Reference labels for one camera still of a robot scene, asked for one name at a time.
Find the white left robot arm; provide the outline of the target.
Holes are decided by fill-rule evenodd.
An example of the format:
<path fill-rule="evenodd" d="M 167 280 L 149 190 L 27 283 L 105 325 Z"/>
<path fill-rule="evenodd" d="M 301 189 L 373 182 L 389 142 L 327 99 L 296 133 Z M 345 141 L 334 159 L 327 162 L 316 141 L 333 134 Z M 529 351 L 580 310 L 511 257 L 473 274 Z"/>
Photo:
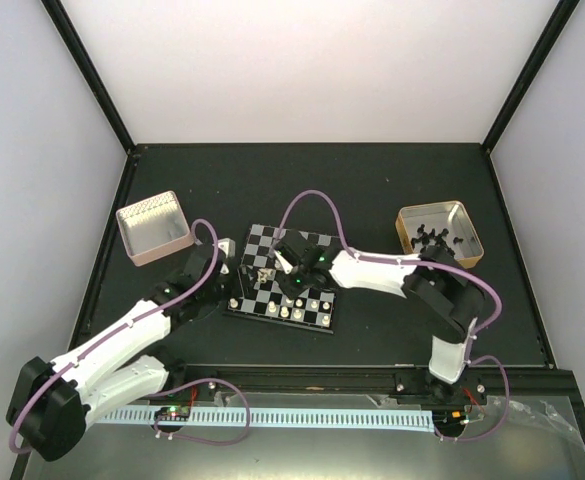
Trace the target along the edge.
<path fill-rule="evenodd" d="M 29 360 L 6 413 L 11 450 L 55 461 L 118 408 L 142 397 L 179 397 L 184 362 L 162 342 L 228 300 L 236 267 L 233 240 L 197 246 L 182 268 L 94 338 L 51 361 Z"/>

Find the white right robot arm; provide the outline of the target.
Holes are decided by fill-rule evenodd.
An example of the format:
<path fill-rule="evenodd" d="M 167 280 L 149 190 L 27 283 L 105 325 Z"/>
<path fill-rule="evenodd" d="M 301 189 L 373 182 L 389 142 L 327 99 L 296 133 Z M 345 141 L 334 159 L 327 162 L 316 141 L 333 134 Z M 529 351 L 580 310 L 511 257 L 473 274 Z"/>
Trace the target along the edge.
<path fill-rule="evenodd" d="M 462 392 L 461 376 L 485 294 L 444 248 L 409 255 L 347 251 L 340 245 L 320 246 L 288 230 L 271 250 L 279 263 L 275 280 L 293 299 L 310 288 L 365 289 L 410 302 L 416 319 L 432 335 L 429 396 L 448 403 Z"/>

